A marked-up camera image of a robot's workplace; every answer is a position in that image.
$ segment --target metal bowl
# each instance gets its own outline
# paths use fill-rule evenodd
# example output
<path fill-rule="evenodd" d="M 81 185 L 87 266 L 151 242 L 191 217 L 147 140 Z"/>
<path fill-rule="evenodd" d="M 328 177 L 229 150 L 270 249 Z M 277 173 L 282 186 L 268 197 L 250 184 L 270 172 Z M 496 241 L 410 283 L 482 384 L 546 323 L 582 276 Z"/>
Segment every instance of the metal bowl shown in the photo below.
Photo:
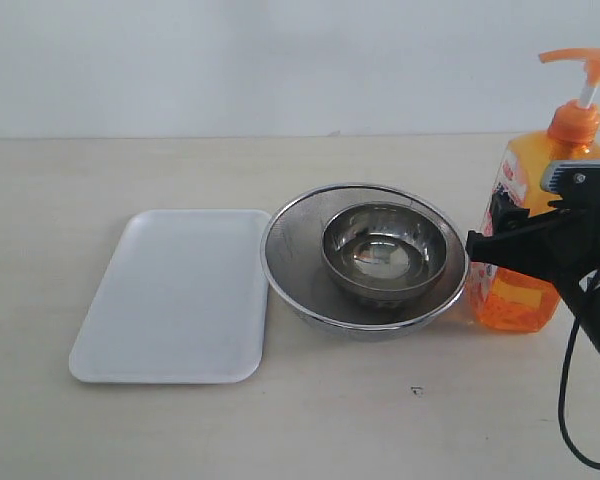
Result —
<path fill-rule="evenodd" d="M 404 308 L 362 308 L 331 280 L 322 260 L 322 233 L 329 221 L 349 207 L 369 202 L 422 213 L 446 241 L 446 266 L 437 283 Z M 273 289 L 301 318 L 356 340 L 385 340 L 428 324 L 460 297 L 469 265 L 457 229 L 442 212 L 413 195 L 372 184 L 330 185 L 292 200 L 267 225 L 260 257 Z"/>
<path fill-rule="evenodd" d="M 322 235 L 333 281 L 363 305 L 399 308 L 432 288 L 447 260 L 447 242 L 423 213 L 369 202 L 338 213 Z"/>

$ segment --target black wire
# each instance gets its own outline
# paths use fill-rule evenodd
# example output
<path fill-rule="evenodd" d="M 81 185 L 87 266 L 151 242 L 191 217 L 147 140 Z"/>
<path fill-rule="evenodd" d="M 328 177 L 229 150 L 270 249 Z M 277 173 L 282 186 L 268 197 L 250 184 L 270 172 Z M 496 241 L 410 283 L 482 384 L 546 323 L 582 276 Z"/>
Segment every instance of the black wire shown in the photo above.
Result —
<path fill-rule="evenodd" d="M 578 336 L 578 330 L 580 329 L 580 323 L 582 320 L 581 315 L 591 305 L 591 300 L 594 297 L 594 290 L 599 282 L 600 268 L 598 268 L 598 271 L 594 275 L 593 280 L 587 286 L 587 290 L 585 292 L 585 300 L 583 302 L 582 308 L 573 320 L 573 327 L 571 327 L 569 341 L 567 342 L 567 350 L 565 351 L 564 361 L 562 363 L 562 374 L 560 375 L 560 393 L 558 395 L 558 424 L 560 426 L 560 433 L 562 434 L 562 439 L 564 440 L 564 443 L 567 444 L 567 447 L 569 447 L 571 453 L 573 453 L 578 460 L 580 460 L 588 467 L 594 468 L 596 470 L 600 470 L 600 463 L 594 462 L 593 460 L 586 457 L 580 450 L 578 450 L 578 448 L 574 445 L 573 441 L 571 440 L 564 419 L 564 406 L 567 392 L 567 382 L 569 380 L 569 368 L 571 366 L 571 357 L 573 356 L 573 347 L 576 344 L 576 337 Z"/>

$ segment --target orange soap bottle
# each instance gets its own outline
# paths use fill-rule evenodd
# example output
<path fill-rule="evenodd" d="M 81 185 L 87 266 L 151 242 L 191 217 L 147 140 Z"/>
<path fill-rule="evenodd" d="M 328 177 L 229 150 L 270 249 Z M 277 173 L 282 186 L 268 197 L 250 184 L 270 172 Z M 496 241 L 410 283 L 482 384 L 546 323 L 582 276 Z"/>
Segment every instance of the orange soap bottle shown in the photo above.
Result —
<path fill-rule="evenodd" d="M 558 197 L 540 188 L 542 174 L 554 160 L 600 159 L 594 141 L 600 112 L 592 103 L 600 83 L 600 48 L 570 48 L 543 53 L 540 61 L 581 60 L 587 80 L 580 98 L 562 105 L 546 131 L 514 138 L 507 145 L 494 191 L 507 192 L 518 206 L 538 215 L 551 209 L 547 202 Z M 493 233 L 489 208 L 481 233 Z M 560 301 L 550 283 L 483 263 L 473 263 L 467 282 L 471 307 L 478 320 L 491 328 L 537 332 L 553 316 Z"/>

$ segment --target white plastic tray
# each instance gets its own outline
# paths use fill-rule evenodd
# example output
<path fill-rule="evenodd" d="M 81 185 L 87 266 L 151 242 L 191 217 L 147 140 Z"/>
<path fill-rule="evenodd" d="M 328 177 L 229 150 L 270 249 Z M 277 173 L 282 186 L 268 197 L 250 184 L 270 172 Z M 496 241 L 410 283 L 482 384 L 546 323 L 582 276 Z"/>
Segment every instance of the white plastic tray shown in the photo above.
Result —
<path fill-rule="evenodd" d="M 259 210 L 152 210 L 127 225 L 71 351 L 83 382 L 232 383 L 260 364 Z"/>

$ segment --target tabletop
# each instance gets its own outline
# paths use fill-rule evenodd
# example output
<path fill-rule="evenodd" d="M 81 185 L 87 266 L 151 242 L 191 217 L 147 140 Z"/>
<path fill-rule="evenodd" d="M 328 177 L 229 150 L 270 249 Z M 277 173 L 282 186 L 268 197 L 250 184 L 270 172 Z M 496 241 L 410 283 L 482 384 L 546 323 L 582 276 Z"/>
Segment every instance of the tabletop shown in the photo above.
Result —
<path fill-rule="evenodd" d="M 271 291 L 262 363 L 244 382 L 87 385 L 68 370 L 133 215 L 273 213 L 364 181 L 424 197 L 464 235 L 512 136 L 0 141 L 0 479 L 600 478 L 558 431 L 564 305 L 541 332 L 508 335 L 462 299 L 413 335 L 357 343 Z M 600 461 L 600 359 L 584 336 L 567 408 Z"/>

